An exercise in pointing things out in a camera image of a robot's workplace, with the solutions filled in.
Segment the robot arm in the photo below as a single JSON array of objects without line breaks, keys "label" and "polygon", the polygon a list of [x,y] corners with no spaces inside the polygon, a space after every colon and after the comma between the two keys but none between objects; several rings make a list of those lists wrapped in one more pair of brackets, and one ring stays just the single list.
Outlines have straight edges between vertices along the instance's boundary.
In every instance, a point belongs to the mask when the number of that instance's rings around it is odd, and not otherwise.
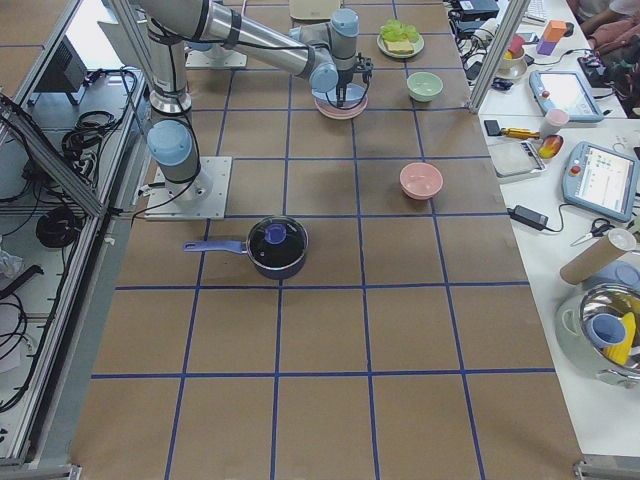
[{"label": "robot arm", "polygon": [[151,127],[146,141],[171,198],[188,201],[203,189],[199,148],[191,124],[185,44],[152,17],[147,19],[151,59]]},{"label": "robot arm", "polygon": [[142,1],[141,7],[162,39],[218,44],[309,81],[314,95],[335,108],[353,108],[354,76],[368,93],[373,63],[357,49],[359,16],[335,10],[324,23],[303,25],[288,34],[273,30],[215,1]]}]

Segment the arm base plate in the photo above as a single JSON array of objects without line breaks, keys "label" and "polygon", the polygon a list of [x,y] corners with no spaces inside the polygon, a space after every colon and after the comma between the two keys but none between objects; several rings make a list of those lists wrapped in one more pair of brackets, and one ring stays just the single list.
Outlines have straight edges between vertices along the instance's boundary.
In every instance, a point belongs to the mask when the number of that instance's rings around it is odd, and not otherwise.
[{"label": "arm base plate", "polygon": [[188,70],[233,70],[243,69],[247,56],[227,50],[215,43],[186,44],[186,68]]},{"label": "arm base plate", "polygon": [[225,217],[232,158],[203,156],[194,183],[177,199],[185,185],[167,183],[159,167],[154,181],[165,186],[154,188],[148,197],[144,219],[149,221],[222,220]]}]

